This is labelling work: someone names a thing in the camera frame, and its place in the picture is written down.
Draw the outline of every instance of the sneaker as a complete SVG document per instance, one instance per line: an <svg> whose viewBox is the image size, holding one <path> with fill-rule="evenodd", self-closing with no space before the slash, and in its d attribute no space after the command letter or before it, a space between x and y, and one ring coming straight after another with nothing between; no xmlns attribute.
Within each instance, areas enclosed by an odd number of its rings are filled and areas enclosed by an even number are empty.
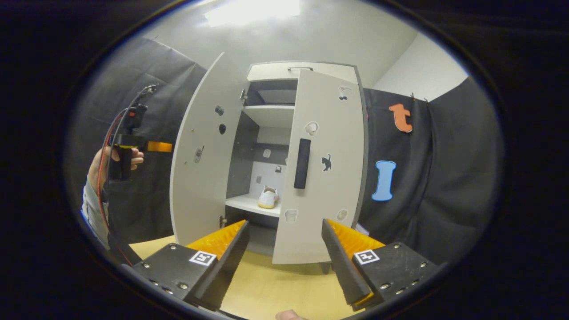
<svg viewBox="0 0 569 320"><path fill-rule="evenodd" d="M278 198L279 196L277 189L265 186L265 188L263 188L261 196L259 196L257 205L259 205L261 208L272 209L275 207L275 203L277 202Z"/></svg>

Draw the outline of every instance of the open cabinet door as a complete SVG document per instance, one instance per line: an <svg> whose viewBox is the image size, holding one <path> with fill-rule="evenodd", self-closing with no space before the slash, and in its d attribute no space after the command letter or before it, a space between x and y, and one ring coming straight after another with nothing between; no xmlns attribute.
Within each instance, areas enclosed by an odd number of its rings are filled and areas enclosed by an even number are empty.
<svg viewBox="0 0 569 320"><path fill-rule="evenodd" d="M352 227L358 216L367 156L360 92L358 84L300 72L273 263L330 261L322 219Z"/></svg>
<svg viewBox="0 0 569 320"><path fill-rule="evenodd" d="M170 214L176 242L187 245L220 227L229 163L247 90L246 72L221 54L185 111L170 173Z"/></svg>

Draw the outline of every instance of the wooden tabletop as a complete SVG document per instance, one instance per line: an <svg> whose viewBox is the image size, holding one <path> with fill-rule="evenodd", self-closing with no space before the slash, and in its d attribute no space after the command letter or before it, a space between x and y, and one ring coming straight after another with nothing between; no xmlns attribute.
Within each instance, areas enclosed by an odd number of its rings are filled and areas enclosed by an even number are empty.
<svg viewBox="0 0 569 320"><path fill-rule="evenodd" d="M174 236L131 248L145 259ZM309 320L342 319L355 314L346 304L336 274L324 274L319 264L274 265L270 256L246 251L229 285L221 310L251 320L271 320L293 309Z"/></svg>

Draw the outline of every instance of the door handle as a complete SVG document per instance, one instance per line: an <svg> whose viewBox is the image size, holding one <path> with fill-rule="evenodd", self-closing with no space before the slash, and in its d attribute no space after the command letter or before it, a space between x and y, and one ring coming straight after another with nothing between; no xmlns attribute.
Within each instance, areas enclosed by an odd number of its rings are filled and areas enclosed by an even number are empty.
<svg viewBox="0 0 569 320"><path fill-rule="evenodd" d="M314 71L314 69L312 67L288 67L287 69L289 71L291 71L292 69L308 69L310 71Z"/></svg>
<svg viewBox="0 0 569 320"><path fill-rule="evenodd" d="M294 175L294 188L306 187L306 175L308 173L308 158L310 157L310 140L300 139L298 145L298 160L296 161L296 173Z"/></svg>

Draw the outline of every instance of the hand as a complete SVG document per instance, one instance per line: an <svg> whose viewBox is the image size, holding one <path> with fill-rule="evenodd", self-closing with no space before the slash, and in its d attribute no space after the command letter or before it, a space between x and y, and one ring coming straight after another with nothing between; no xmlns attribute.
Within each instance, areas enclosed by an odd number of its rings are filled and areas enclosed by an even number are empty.
<svg viewBox="0 0 569 320"><path fill-rule="evenodd" d="M109 159L111 149L112 148L110 146L105 147L105 161L101 169L101 186L103 186L106 182L107 160ZM119 161L121 158L119 157L118 152L114 149L112 149L112 151L113 154L111 155L111 158L115 161ZM130 161L130 169L135 170L138 167L137 164L144 162L144 154L138 151L138 149L136 148L132 149L132 151L133 151L133 158ZM91 167L89 168L89 173L87 174L87 180L89 181L89 184L93 187L95 192L97 191L97 177L99 175L99 164L101 162L101 153L102 149L99 150L97 154L95 154L93 162L91 162Z"/></svg>
<svg viewBox="0 0 569 320"><path fill-rule="evenodd" d="M275 316L275 319L276 320L306 320L306 319L300 317L299 315L297 315L296 312L294 312L294 310L286 310L286 311L279 312Z"/></svg>

